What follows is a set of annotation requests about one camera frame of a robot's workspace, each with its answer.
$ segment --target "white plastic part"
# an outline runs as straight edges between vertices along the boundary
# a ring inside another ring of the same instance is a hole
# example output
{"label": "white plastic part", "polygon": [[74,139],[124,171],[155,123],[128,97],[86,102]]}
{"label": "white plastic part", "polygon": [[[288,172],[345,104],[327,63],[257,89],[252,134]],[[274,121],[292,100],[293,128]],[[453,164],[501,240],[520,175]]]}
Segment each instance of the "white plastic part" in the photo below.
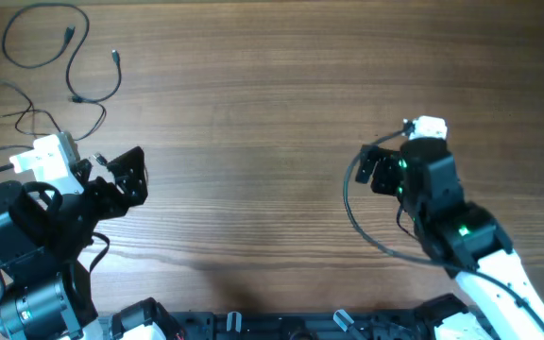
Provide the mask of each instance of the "white plastic part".
{"label": "white plastic part", "polygon": [[[83,336],[79,340],[102,340],[104,333],[98,319],[92,321],[83,328]],[[62,336],[59,340],[70,340],[68,335]]]}
{"label": "white plastic part", "polygon": [[33,150],[9,158],[16,174],[33,170],[35,180],[53,185],[63,195],[83,193],[83,187],[71,172],[71,166],[79,162],[80,157],[69,132],[37,139],[33,147]]}
{"label": "white plastic part", "polygon": [[[233,319],[236,319],[236,322],[234,322],[234,330],[232,329],[232,321]],[[243,328],[243,315],[238,312],[230,312],[228,313],[228,318],[226,319],[226,332],[235,331],[235,332],[241,332],[241,329]]]}
{"label": "white plastic part", "polygon": [[434,137],[446,139],[449,128],[446,126],[446,121],[442,118],[420,116],[413,121],[415,129],[408,136],[409,141],[422,137]]}
{"label": "white plastic part", "polygon": [[457,313],[442,320],[442,325],[433,329],[435,338],[460,340],[492,340],[472,313]]}
{"label": "white plastic part", "polygon": [[[346,324],[346,322],[344,322],[339,315],[341,315],[348,322],[348,324]],[[349,326],[354,324],[354,319],[352,319],[345,310],[335,311],[335,313],[332,315],[332,320],[335,321],[337,326],[339,326],[344,332],[347,332]]]}
{"label": "white plastic part", "polygon": [[140,325],[134,329],[126,331],[122,337],[123,340],[165,340],[165,334],[156,323],[152,325]]}
{"label": "white plastic part", "polygon": [[[478,272],[485,273],[514,290],[544,322],[544,303],[528,280],[514,250],[499,250],[478,261]],[[497,285],[461,272],[455,280],[480,307],[501,339],[544,339],[544,332],[525,309]]]}

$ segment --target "green led light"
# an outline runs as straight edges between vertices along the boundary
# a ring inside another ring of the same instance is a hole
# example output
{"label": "green led light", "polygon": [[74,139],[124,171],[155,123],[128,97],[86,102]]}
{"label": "green led light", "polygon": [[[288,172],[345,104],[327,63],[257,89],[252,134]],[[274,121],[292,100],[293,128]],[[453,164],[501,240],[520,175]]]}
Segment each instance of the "green led light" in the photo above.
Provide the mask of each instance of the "green led light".
{"label": "green led light", "polygon": [[465,236],[467,234],[470,234],[471,231],[469,231],[468,226],[461,226],[461,228],[459,228],[459,233],[461,234],[461,236]]}

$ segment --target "cable connector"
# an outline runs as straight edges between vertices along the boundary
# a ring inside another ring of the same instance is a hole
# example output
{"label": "cable connector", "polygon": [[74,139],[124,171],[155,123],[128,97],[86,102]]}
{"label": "cable connector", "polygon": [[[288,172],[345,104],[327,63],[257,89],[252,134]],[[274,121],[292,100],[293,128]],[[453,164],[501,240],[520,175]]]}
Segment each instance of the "cable connector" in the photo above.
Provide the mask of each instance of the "cable connector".
{"label": "cable connector", "polygon": [[415,129],[415,123],[413,121],[410,121],[408,119],[402,119],[402,136],[408,136],[411,133],[413,133],[413,130]]}
{"label": "cable connector", "polygon": [[117,65],[121,62],[121,57],[119,56],[119,52],[117,52],[117,50],[112,50],[112,61],[114,61],[114,63]]}
{"label": "cable connector", "polygon": [[68,100],[72,101],[73,103],[83,103],[85,101],[78,95],[71,95]]}
{"label": "cable connector", "polygon": [[99,152],[94,153],[92,157],[95,159],[96,162],[98,162],[98,164],[102,166],[106,166],[106,164],[109,163],[109,161],[107,161],[104,156],[102,156],[102,154],[100,154]]}
{"label": "cable connector", "polygon": [[66,31],[64,32],[64,43],[69,43],[71,39],[73,39],[73,36],[75,35],[75,26],[69,25],[66,27]]}

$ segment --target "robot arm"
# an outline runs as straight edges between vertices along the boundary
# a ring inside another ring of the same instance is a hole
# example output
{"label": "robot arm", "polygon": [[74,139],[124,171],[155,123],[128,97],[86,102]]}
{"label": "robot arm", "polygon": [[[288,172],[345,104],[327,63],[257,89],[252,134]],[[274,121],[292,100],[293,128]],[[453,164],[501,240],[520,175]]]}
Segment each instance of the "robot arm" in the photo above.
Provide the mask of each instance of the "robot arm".
{"label": "robot arm", "polygon": [[[78,159],[68,132],[34,145],[11,161],[17,172],[32,169],[41,181],[0,183],[0,332],[19,340],[65,333],[86,338],[84,331],[98,326],[90,285],[97,261],[88,271],[77,257],[93,236],[101,237],[94,233],[100,220],[124,216],[145,202],[144,152],[135,147],[103,161],[114,175],[108,183],[101,177],[89,181],[92,165]],[[13,282],[6,285],[1,271]]]}
{"label": "robot arm", "polygon": [[[490,212],[464,199],[444,120],[422,116],[405,124],[411,127],[409,141],[399,151],[370,149],[361,158],[356,181],[368,183],[372,176],[374,193],[398,199],[431,259],[495,278],[544,323],[544,304],[509,236]],[[447,273],[479,305],[501,339],[544,339],[539,323],[505,290],[465,271],[449,268]]]}

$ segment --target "wooden table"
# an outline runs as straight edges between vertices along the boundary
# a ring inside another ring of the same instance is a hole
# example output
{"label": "wooden table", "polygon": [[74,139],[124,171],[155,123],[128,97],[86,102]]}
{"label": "wooden table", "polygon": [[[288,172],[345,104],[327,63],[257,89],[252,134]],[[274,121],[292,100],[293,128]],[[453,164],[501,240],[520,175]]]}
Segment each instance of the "wooden table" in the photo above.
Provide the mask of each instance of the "wooden table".
{"label": "wooden table", "polygon": [[[73,65],[75,87],[94,96],[112,88],[112,48],[124,78],[80,153],[112,158],[140,145],[150,175],[142,207],[97,227],[112,241],[92,275],[98,311],[147,297],[172,311],[219,313],[370,311],[463,297],[442,270],[369,246],[341,200],[360,145],[422,114],[448,121],[468,198],[499,218],[544,298],[544,5],[491,3],[84,7],[92,30]],[[0,39],[14,10],[0,8]],[[83,29],[77,15],[27,13],[10,31],[10,54],[46,60],[71,23],[72,50]],[[0,78],[77,136],[97,108],[67,100],[71,50],[37,70],[0,50]],[[0,114],[23,105],[0,91]],[[0,121],[0,145],[30,144],[12,123]],[[53,131],[42,117],[37,128]],[[367,231],[421,253],[396,227],[396,199],[356,184],[351,195]]]}

